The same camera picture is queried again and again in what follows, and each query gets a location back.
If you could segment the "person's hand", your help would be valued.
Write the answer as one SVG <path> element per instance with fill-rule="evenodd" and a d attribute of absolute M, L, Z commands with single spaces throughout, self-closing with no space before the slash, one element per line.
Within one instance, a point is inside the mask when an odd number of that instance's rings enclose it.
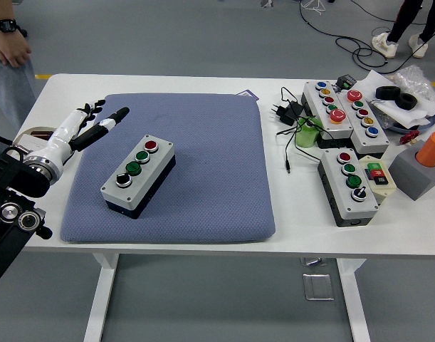
<path fill-rule="evenodd" d="M 31 48 L 20 31 L 0 32 L 0 61 L 14 68 L 25 65 L 30 60 Z"/>

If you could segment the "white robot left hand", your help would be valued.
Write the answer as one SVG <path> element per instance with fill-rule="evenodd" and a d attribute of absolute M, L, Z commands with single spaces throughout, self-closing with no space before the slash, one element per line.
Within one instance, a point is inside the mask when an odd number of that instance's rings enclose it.
<path fill-rule="evenodd" d="M 93 121 L 102 111 L 104 104 L 105 100 L 97 100 L 75 109 L 54 131 L 46 146 L 29 153 L 24 163 L 47 165 L 59 169 L 75 151 L 80 152 L 107 135 L 130 112 L 128 107 L 123 107 L 80 134 L 87 123 Z"/>

